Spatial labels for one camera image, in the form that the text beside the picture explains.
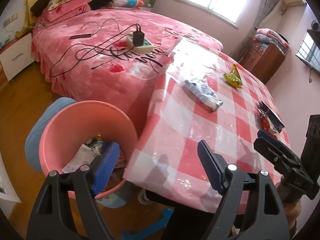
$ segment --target white shoe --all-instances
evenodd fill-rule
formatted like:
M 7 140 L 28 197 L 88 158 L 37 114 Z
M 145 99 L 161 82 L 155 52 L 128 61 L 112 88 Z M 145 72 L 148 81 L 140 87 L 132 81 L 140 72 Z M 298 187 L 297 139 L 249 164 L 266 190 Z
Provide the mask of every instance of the white shoe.
M 148 200 L 146 196 L 146 190 L 144 188 L 140 191 L 137 198 L 138 198 L 138 201 L 143 205 L 149 205 L 153 203 L 153 201 Z

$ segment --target pink folded blanket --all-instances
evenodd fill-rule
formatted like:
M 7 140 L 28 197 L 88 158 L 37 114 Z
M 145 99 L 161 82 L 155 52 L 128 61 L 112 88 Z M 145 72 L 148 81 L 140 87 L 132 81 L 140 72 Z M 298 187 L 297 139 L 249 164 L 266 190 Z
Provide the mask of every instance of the pink folded blanket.
M 281 44 L 283 44 L 286 47 L 289 47 L 289 44 L 275 31 L 270 29 L 258 29 L 257 33 L 264 34 L 266 36 L 272 37 L 276 40 L 278 40 Z

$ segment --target checkered tablecloth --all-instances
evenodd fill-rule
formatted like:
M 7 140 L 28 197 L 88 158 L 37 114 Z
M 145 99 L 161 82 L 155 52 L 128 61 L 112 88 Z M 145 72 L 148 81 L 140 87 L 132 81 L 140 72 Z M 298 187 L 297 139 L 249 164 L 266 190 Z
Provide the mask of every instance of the checkered tablecloth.
M 228 163 L 247 172 L 265 169 L 274 183 L 279 182 L 280 174 L 253 149 L 261 129 L 256 103 L 262 100 L 280 116 L 266 86 L 222 52 L 208 51 L 187 40 L 177 44 L 168 60 L 124 178 L 173 201 L 215 212 L 221 196 L 211 188 L 197 156 L 197 143 L 206 140 Z M 231 87 L 223 77 L 233 64 L 241 75 L 242 89 Z M 202 79 L 217 92 L 224 104 L 216 112 L 183 85 L 190 77 Z M 285 130 L 278 139 L 290 146 Z M 240 213 L 246 199 L 243 194 Z

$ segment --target drawer knob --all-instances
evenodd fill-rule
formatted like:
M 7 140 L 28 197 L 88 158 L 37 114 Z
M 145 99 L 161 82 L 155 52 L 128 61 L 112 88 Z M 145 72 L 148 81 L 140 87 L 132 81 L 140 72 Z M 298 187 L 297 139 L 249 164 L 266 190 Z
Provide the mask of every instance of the drawer knob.
M 17 57 L 15 57 L 12 61 L 15 61 L 16 59 L 18 59 L 19 57 L 21 57 L 23 55 L 23 53 L 20 53 Z

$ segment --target power strip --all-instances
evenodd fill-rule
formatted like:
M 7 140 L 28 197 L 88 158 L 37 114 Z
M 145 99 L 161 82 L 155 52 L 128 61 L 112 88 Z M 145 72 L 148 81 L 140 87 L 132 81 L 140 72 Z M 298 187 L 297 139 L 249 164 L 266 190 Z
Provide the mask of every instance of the power strip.
M 146 54 L 153 51 L 155 46 L 145 37 L 143 41 L 143 46 L 135 47 L 133 45 L 133 34 L 127 36 L 127 44 L 130 49 L 135 53 Z

